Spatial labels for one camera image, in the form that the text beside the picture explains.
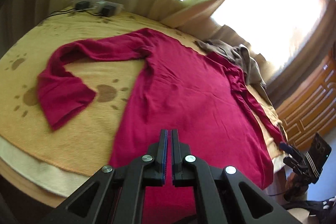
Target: wooden cabinet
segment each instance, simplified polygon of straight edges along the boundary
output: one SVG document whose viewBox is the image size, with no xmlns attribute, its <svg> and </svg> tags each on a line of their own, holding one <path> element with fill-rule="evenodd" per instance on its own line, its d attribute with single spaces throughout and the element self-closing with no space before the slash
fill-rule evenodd
<svg viewBox="0 0 336 224">
<path fill-rule="evenodd" d="M 288 143 L 307 150 L 316 132 L 336 127 L 336 65 L 332 53 L 277 109 L 288 135 Z"/>
</svg>

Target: bright window light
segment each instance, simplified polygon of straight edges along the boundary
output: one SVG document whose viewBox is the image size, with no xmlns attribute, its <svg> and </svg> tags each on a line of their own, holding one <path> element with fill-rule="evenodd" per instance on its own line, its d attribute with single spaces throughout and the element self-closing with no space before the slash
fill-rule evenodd
<svg viewBox="0 0 336 224">
<path fill-rule="evenodd" d="M 310 34 L 325 0 L 225 0 L 211 16 L 281 68 Z"/>
</svg>

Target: floor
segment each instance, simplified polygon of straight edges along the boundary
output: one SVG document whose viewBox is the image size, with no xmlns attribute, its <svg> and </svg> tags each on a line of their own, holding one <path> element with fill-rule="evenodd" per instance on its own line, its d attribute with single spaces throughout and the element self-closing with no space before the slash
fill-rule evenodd
<svg viewBox="0 0 336 224">
<path fill-rule="evenodd" d="M 325 200 L 336 196 L 336 127 L 324 136 L 326 142 L 331 146 L 331 154 L 323 166 L 322 174 L 316 184 L 310 184 L 308 189 L 308 200 Z M 292 169 L 285 167 L 286 175 Z"/>
<path fill-rule="evenodd" d="M 20 224 L 37 224 L 52 208 L 27 196 L 0 176 L 0 193 Z"/>
</svg>

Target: bed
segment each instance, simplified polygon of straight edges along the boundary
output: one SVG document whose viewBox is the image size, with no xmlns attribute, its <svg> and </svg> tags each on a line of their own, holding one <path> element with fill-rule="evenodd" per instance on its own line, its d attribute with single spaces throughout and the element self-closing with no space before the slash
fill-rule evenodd
<svg viewBox="0 0 336 224">
<path fill-rule="evenodd" d="M 82 59 L 66 69 L 97 92 L 94 101 L 57 131 L 51 130 L 36 98 L 37 75 L 61 45 L 79 39 L 112 37 L 144 27 L 178 39 L 203 53 L 194 37 L 156 21 L 127 12 L 101 18 L 69 13 L 46 19 L 22 37 L 0 60 L 0 175 L 14 180 L 22 191 L 57 206 L 89 176 L 108 162 L 115 133 L 143 60 L 92 62 Z M 281 123 L 274 108 L 251 86 L 274 125 Z M 278 150 L 264 125 L 263 132 L 274 172 L 283 167 Z"/>
</svg>

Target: white stripe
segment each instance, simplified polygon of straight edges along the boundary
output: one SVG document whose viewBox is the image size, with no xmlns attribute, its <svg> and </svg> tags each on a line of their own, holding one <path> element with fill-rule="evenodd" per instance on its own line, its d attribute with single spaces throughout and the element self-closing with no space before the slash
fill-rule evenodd
<svg viewBox="0 0 336 224">
<path fill-rule="evenodd" d="M 329 199 L 329 201 L 334 202 L 334 204 L 332 205 L 332 207 L 334 207 L 336 204 L 336 196 L 334 198 Z"/>
<path fill-rule="evenodd" d="M 310 163 L 310 166 L 311 166 L 311 168 L 312 168 L 312 170 L 313 170 L 314 175 L 318 178 L 320 174 L 319 174 L 319 172 L 317 171 L 317 169 L 316 169 L 316 167 L 315 167 L 315 164 L 314 164 L 313 160 L 311 159 L 311 157 L 310 157 L 310 155 L 309 155 L 308 152 L 307 152 L 307 154 L 306 154 L 306 158 L 307 158 L 307 160 L 308 160 L 309 163 Z"/>
<path fill-rule="evenodd" d="M 320 175 L 320 173 L 317 171 L 316 166 L 314 164 L 314 161 L 312 160 L 312 158 L 311 158 L 311 156 L 310 156 L 310 154 L 308 152 L 306 154 L 306 157 L 307 157 L 307 159 L 309 159 L 311 168 L 313 169 L 313 171 L 315 171 L 315 175 L 317 175 L 317 177 L 318 177 Z"/>
</svg>

